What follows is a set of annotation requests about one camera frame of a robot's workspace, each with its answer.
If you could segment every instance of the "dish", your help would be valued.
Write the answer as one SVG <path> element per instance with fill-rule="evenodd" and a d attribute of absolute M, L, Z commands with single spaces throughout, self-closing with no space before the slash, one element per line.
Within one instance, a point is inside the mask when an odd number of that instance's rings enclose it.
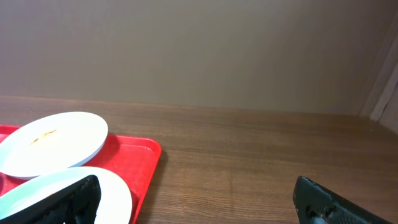
<path fill-rule="evenodd" d="M 118 175 L 98 167 L 72 167 L 36 177 L 0 197 L 0 219 L 17 213 L 70 184 L 95 175 L 101 187 L 101 201 L 95 224 L 129 223 L 132 200 L 126 183 Z"/>
<path fill-rule="evenodd" d="M 102 148 L 108 125 L 98 115 L 67 112 L 33 121 L 0 143 L 0 172 L 31 179 L 81 166 Z"/>

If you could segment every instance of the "tray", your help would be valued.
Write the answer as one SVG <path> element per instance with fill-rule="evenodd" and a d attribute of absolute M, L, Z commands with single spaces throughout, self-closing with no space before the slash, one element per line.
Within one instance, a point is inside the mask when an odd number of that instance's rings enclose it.
<path fill-rule="evenodd" d="M 18 128 L 0 126 L 0 142 Z M 84 166 L 110 170 L 127 183 L 132 197 L 130 223 L 135 223 L 161 152 L 159 143 L 152 139 L 109 134 L 100 152 Z M 0 173 L 0 196 L 24 182 Z"/>

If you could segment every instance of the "gray wall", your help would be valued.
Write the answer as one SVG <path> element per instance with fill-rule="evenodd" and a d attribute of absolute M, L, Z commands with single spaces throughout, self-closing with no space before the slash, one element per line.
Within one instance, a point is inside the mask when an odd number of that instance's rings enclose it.
<path fill-rule="evenodd" d="M 396 0 L 0 1 L 0 94 L 358 114 Z"/>

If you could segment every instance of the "table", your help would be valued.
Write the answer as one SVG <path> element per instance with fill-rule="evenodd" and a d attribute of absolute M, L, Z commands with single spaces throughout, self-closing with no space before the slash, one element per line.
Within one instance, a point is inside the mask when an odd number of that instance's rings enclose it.
<path fill-rule="evenodd" d="M 398 222 L 398 138 L 365 118 L 0 96 L 0 124 L 65 111 L 162 145 L 138 223 L 298 223 L 299 175 Z"/>

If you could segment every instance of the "brown tabletop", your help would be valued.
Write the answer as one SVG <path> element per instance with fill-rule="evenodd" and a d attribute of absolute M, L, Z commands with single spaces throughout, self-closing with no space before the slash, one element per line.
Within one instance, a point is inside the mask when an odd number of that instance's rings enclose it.
<path fill-rule="evenodd" d="M 65 111 L 162 145 L 138 223 L 298 223 L 299 175 L 398 222 L 398 140 L 366 119 L 0 96 L 0 124 Z"/>

